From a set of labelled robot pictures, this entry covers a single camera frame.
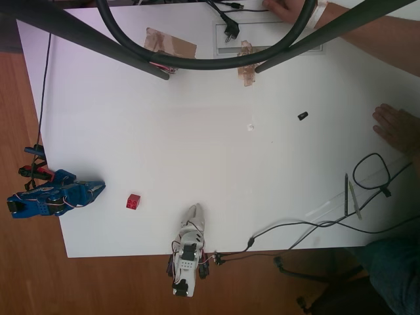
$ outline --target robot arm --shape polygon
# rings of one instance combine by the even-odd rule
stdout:
[[[173,242],[173,256],[170,259],[173,275],[173,294],[192,297],[196,286],[196,269],[199,264],[204,265],[204,216],[201,205],[189,208],[181,229]]]

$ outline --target cable connector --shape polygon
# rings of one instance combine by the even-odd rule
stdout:
[[[242,10],[243,9],[243,5],[241,5],[240,3],[237,2],[220,2],[223,5],[227,5],[228,7],[234,8],[234,9],[238,9],[238,10]]]
[[[215,264],[217,266],[221,266],[226,261],[222,260],[222,254],[215,252]]]
[[[225,14],[220,17],[226,22],[226,29],[224,30],[224,33],[227,36],[226,42],[230,41],[232,38],[236,39],[239,34],[239,24]]]
[[[252,245],[254,245],[254,242],[255,242],[255,238],[254,237],[252,237],[252,238],[249,238],[249,240],[248,240],[248,248],[251,248],[251,246]]]

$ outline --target red cube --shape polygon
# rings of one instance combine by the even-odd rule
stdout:
[[[140,196],[131,194],[129,199],[127,200],[127,208],[129,209],[137,209],[138,204],[140,203]]]

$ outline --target curved black tube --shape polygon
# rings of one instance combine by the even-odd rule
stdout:
[[[121,28],[118,26],[114,17],[112,16],[111,10],[106,0],[96,0],[98,4],[99,13],[111,34],[115,39],[122,44],[124,47],[130,49],[134,53],[138,54],[149,62],[155,62],[163,64],[165,66],[190,69],[190,70],[221,70],[231,69],[237,67],[248,66],[250,64],[257,64],[268,60],[284,49],[292,45],[296,39],[300,36],[316,6],[316,0],[306,0],[304,2],[302,11],[296,20],[296,23],[290,29],[289,33],[286,34],[278,43],[275,45],[253,54],[239,56],[234,58],[225,59],[188,59],[179,58],[174,56],[168,56],[166,54],[159,54],[157,52],[149,51],[144,47],[137,45],[134,41],[129,39]]]

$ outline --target human hand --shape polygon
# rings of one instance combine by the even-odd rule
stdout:
[[[305,0],[264,0],[262,5],[282,21],[294,24],[302,11]]]
[[[381,125],[373,126],[373,130],[389,145],[410,157],[420,155],[419,118],[387,104],[376,107],[372,116]]]

